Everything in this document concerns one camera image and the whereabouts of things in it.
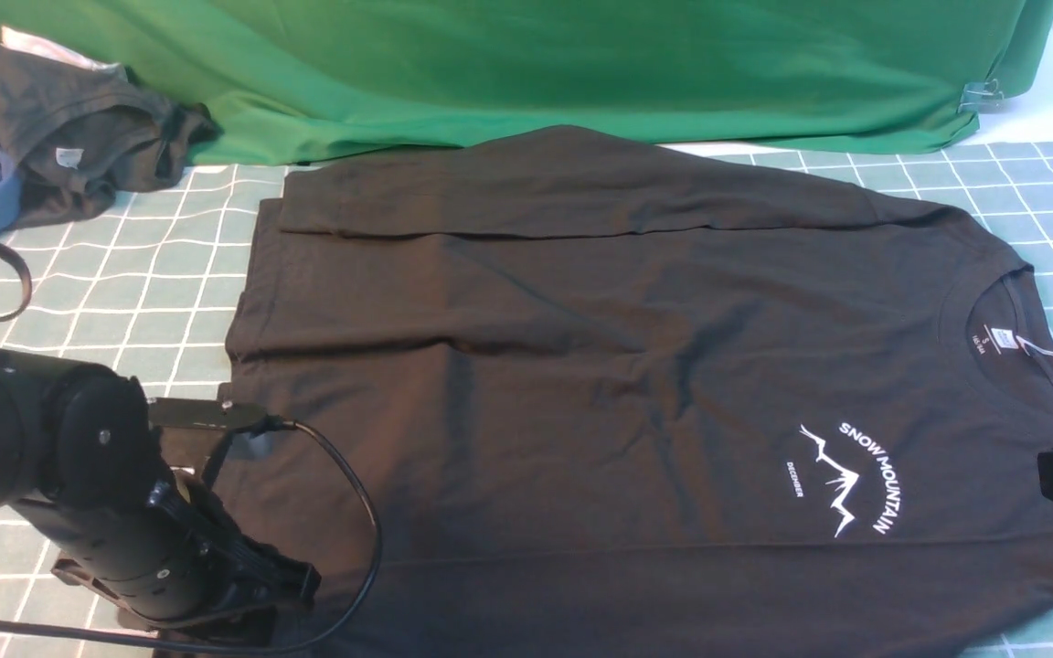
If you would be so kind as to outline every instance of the white print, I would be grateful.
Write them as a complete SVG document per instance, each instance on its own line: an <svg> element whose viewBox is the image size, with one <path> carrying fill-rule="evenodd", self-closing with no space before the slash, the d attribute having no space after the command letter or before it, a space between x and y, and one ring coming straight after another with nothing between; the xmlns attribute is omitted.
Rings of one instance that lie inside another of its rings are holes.
<svg viewBox="0 0 1053 658"><path fill-rule="evenodd" d="M842 520L839 521L839 529L835 529L835 536L838 537L839 533L843 532L843 529L848 527L848 524L856 520L856 516L849 512L848 509L843 507L843 501L848 500L848 496L852 493L852 487L856 485L857 480L860 479L860 475L856 472L849 470L849 467L843 467L835 459L828 457L828 442L820 437L816 437L815 434L810 433L803 425L799 425L799 433L802 436L808 437L811 441L815 442L815 445L819 448L819 457L815 458L815 461L822 461L827 465L834 467L835 471L839 472L839 478L835 478L828 482L828 484L835 484L835 500L831 503L831 509L839 512L842 516Z"/></svg>
<svg viewBox="0 0 1053 658"><path fill-rule="evenodd" d="M791 475L791 483L794 484L794 497L802 497L802 482L799 481L799 472L794 470L794 462L787 462L787 473Z"/></svg>
<svg viewBox="0 0 1053 658"><path fill-rule="evenodd" d="M84 157L83 148L56 148L55 163L66 168L79 168Z"/></svg>
<svg viewBox="0 0 1053 658"><path fill-rule="evenodd" d="M889 458L889 453L880 445L877 444L875 439L867 434L861 433L861 431L856 430L848 422L839 425L840 433L847 434L849 437L855 440L857 444L863 446L865 450L869 451L876 458L876 463L880 465L880 476L885 481L885 511L880 514L880 517L872 525L872 530L881 535L889 534L889 530L893 527L895 523L894 519L899 517L899 503L901 502L901 488L899 487L899 480L896 478L896 470L891 465Z"/></svg>

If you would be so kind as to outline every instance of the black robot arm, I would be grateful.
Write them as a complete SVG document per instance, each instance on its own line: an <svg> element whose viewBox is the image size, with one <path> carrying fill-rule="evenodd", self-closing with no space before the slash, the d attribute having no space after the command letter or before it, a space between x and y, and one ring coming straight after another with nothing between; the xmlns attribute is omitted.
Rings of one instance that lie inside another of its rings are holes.
<svg viewBox="0 0 1053 658"><path fill-rule="evenodd" d="M25 305L25 264L5 246L0 258L15 259L8 262L24 279ZM239 532L211 487L235 440L289 430L307 433L335 459L375 525L377 544L367 578L333 627L301 644L270 647L280 610L314 606L318 572ZM59 546L56 576L116 604L126 625L173 630L207 644L8 621L0 621L0 632L193 654L292 653L335 632L379 566L379 522L363 484L315 430L254 405L145 399L137 380L99 363L12 350L0 350L1 505Z"/></svg>

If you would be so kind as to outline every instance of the neckline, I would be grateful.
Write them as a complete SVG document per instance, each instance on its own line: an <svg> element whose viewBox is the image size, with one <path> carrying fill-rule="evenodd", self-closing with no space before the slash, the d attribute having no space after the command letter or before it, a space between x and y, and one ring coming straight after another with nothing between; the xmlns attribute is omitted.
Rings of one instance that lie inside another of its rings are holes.
<svg viewBox="0 0 1053 658"><path fill-rule="evenodd" d="M1028 404L988 378L974 359L973 346L967 338L970 315L980 297L990 287L1001 284L1007 276L1024 270L1033 272L1033 267L1010 246L1002 245L981 255L976 265L957 279L941 303L937 342L953 363L954 370L990 404L1007 413L1012 419L1033 422L1036 427L1053 431L1053 412ZM1046 336L1049 340L1049 325L1033 276L1029 276L1018 288L1011 284L1007 288L1011 293L1012 308L1015 312L1015 333ZM1037 366L1046 371L1053 384L1053 358L1034 351L1031 351L1031 357L1035 359Z"/></svg>

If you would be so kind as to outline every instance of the table surface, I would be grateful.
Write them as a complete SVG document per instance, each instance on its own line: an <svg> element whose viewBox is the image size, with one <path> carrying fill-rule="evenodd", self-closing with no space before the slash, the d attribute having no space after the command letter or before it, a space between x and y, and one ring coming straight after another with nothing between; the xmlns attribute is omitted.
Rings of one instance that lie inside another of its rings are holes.
<svg viewBox="0 0 1053 658"><path fill-rule="evenodd" d="M969 210L1036 266L1053 332L1053 142L954 146L925 156L780 153L732 162L807 171ZM121 195L103 217L8 233L37 280L29 311L0 345L105 363L150 396L214 399L230 377L222 348L242 292L259 201L287 167L196 167L173 191ZM0 314L18 285L0 265ZM56 551L0 510L0 618L115 629L114 610L47 574ZM146 657L147 651L0 636L0 657ZM971 657L1053 657L1053 612L982 641Z"/></svg>

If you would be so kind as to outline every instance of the green backdrop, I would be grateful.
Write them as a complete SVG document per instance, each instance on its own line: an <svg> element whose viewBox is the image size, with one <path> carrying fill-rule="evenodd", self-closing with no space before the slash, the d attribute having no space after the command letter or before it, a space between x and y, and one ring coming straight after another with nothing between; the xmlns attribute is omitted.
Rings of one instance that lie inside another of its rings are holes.
<svg viewBox="0 0 1053 658"><path fill-rule="evenodd" d="M0 24L202 101L202 163L469 145L553 124L649 142L920 153L1027 91L1053 0L0 0Z"/></svg>

